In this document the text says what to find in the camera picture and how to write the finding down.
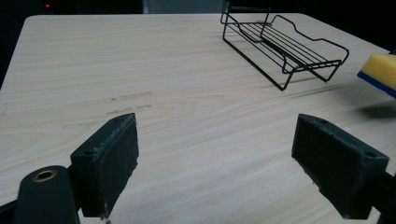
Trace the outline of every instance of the yellow and blue sponge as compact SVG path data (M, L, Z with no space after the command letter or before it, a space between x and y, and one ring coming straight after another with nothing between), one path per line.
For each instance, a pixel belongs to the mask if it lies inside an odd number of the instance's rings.
M396 55L372 54L358 77L396 98Z

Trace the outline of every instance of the metal rack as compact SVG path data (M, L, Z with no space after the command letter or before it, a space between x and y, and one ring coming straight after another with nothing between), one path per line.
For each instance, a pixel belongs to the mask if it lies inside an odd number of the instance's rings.
M263 12L264 20L241 22L231 15L233 9ZM281 15L275 15L268 21L270 10L270 7L233 7L230 2L220 19L224 24L223 40L281 91L288 87L294 73L307 71L324 82L329 81L346 61L349 50L327 39L313 39L300 33L292 21ZM279 22L286 23L282 31L276 29ZM259 66L262 60L277 64L287 77L279 80L274 72L271 75L265 72Z

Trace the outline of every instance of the black wire rack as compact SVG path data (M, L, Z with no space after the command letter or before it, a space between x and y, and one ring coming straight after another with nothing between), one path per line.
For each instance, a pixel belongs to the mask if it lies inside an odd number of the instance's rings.
M281 91L285 90L294 73L310 72L324 82L329 81L348 55L349 50L324 38L313 39L300 33L295 24L281 15L275 15L268 21L271 8L256 8L264 12L263 21L240 22L231 15L231 2L227 11L221 15L224 24L222 38L236 52L267 77ZM236 7L255 10L255 8ZM276 25L282 24L282 31ZM259 64L262 58L277 64L286 78L271 75Z

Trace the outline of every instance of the light wood tabletop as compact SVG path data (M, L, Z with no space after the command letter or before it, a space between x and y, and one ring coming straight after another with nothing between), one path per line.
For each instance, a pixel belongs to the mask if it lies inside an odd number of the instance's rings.
M349 49L332 80L299 73L280 91L222 40L220 14L27 19L0 91L0 204L34 170L68 167L109 119L135 113L140 157L113 224L376 223L374 208L368 220L342 219L291 147L298 114L313 115L389 156L394 175L394 98L356 76L387 51L282 15Z

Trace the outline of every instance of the wire rack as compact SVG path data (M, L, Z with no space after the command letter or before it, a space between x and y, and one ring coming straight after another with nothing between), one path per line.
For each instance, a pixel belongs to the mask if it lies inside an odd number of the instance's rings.
M281 15L268 21L270 8L263 11L264 20L254 22L240 22L231 13L223 12L220 19L224 24L222 38L281 91L288 87L294 73L303 71L327 82L346 61L348 49L327 39L313 39L300 33L292 21ZM262 63L263 57L277 64L286 78L277 78L273 71L271 75L265 72L259 66L268 64Z

